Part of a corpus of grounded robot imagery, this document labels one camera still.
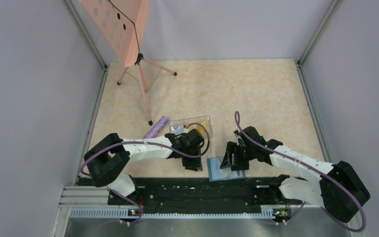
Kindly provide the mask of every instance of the purple patterned roll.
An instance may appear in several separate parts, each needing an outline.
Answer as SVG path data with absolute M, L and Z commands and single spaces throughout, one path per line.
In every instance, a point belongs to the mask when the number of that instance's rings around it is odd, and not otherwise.
M 169 119 L 166 116 L 162 116 L 159 121 L 151 128 L 151 130 L 143 137 L 145 138 L 155 138 L 163 127 L 168 123 Z

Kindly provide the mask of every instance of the wall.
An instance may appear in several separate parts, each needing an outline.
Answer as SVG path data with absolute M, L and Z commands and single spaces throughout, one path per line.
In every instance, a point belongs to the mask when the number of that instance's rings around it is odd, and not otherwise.
M 118 60 L 86 10 L 72 2 L 105 62 Z M 153 0 L 143 54 L 154 60 L 299 59 L 331 1 L 236 2 Z
M 50 234 L 101 78 L 61 0 L 0 0 L 0 237 Z
M 367 186 L 379 236 L 379 1 L 343 1 L 304 70 L 333 161 L 351 163 Z

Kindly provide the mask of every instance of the tripod leg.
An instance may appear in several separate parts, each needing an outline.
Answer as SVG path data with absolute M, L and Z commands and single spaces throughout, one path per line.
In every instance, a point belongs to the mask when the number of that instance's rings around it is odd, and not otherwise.
M 144 60 L 146 60 L 148 63 L 151 63 L 151 64 L 157 66 L 158 68 L 161 68 L 161 69 L 163 69 L 163 70 L 169 72 L 170 74 L 172 74 L 172 75 L 174 75 L 174 76 L 177 75 L 176 72 L 174 72 L 174 71 L 172 71 L 172 70 L 170 70 L 170 69 L 168 69 L 168 68 L 166 68 L 166 67 L 160 65 L 159 63 L 157 63 L 157 62 L 155 62 L 155 61 L 150 60 L 149 58 L 144 58 Z
M 124 68 L 123 73 L 120 76 L 120 79 L 117 81 L 117 85 L 121 85 L 121 82 L 123 81 L 124 75 L 127 73 L 128 67 Z
M 145 75 L 143 74 L 143 69 L 140 66 L 140 64 L 137 64 L 137 72 L 139 74 L 140 88 L 142 89 L 143 100 L 145 101 L 146 114 L 148 116 L 149 126 L 152 126 L 153 122 L 152 122 L 152 118 L 150 115 L 149 104 L 148 104 L 148 100 L 146 98 L 146 88 L 145 88 L 145 84 L 144 84 L 144 81 L 146 81 L 146 79 L 145 79 Z

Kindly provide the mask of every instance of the black cable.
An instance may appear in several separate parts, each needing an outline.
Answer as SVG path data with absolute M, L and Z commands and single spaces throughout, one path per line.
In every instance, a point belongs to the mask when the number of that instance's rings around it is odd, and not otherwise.
M 136 34 L 137 48 L 139 49 L 139 53 L 140 53 L 140 45 L 139 45 L 139 39 L 137 38 L 136 24 L 134 24 L 134 22 L 130 18 L 128 18 L 128 16 L 126 14 L 124 14 L 122 11 L 120 11 L 120 9 L 118 9 L 118 7 L 116 7 L 111 0 L 108 0 L 108 1 L 111 3 L 113 8 L 115 8 L 117 11 L 119 11 L 123 16 L 125 16 L 125 18 L 127 18 L 133 24 L 134 33 Z

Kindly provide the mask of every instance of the easel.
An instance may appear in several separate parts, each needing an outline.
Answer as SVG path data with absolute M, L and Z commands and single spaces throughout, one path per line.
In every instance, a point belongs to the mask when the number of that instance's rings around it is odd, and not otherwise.
M 146 93 L 149 92 L 151 87 L 147 84 L 140 62 L 141 60 L 146 60 L 148 63 L 159 67 L 155 80 L 162 70 L 165 70 L 174 76 L 176 76 L 177 73 L 157 62 L 144 58 L 143 54 L 140 52 L 139 42 L 141 42 L 143 38 L 151 0 L 79 1 L 98 26 L 103 36 L 107 39 L 119 60 L 124 64 L 125 68 L 117 85 L 121 84 L 125 74 L 128 73 L 127 70 L 130 66 L 134 64 L 137 67 L 137 72 L 139 74 L 138 79 L 131 74 L 128 74 L 140 83 L 149 125 L 153 125 L 149 103 L 146 98 Z

